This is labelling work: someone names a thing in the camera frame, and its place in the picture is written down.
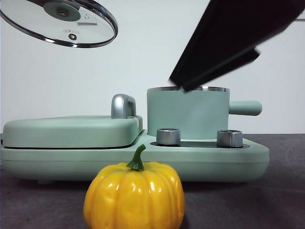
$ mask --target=saucepan rim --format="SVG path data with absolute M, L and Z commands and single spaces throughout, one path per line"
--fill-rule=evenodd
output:
M 168 86 L 168 87 L 154 87 L 149 88 L 147 92 L 156 92 L 156 91 L 182 91 L 183 88 L 178 86 Z M 230 89 L 225 87 L 210 87 L 210 86 L 199 86 L 192 91 L 213 91 L 213 92 L 230 92 Z

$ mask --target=saucepan handle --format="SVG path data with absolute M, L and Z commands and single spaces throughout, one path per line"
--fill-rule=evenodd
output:
M 112 98 L 111 118 L 136 116 L 135 99 L 126 94 L 116 94 Z
M 259 101 L 230 101 L 229 114 L 257 116 L 262 112 Z

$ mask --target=gray table surface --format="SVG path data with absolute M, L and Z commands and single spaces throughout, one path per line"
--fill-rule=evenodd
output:
M 305 134 L 244 135 L 270 149 L 263 177 L 248 183 L 184 182 L 182 229 L 305 229 Z M 89 182 L 42 186 L 1 170 L 2 229 L 86 229 Z

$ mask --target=glass lid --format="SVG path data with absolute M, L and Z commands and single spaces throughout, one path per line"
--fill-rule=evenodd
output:
M 32 37 L 69 47 L 100 47 L 118 33 L 114 16 L 93 0 L 0 0 L 0 13 Z

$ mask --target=silver knob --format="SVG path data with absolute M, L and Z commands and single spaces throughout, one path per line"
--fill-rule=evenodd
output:
M 242 147 L 243 133 L 239 130 L 219 130 L 217 131 L 217 144 L 230 148 Z
M 157 144 L 180 145 L 180 130 L 173 128 L 162 128 L 157 130 Z

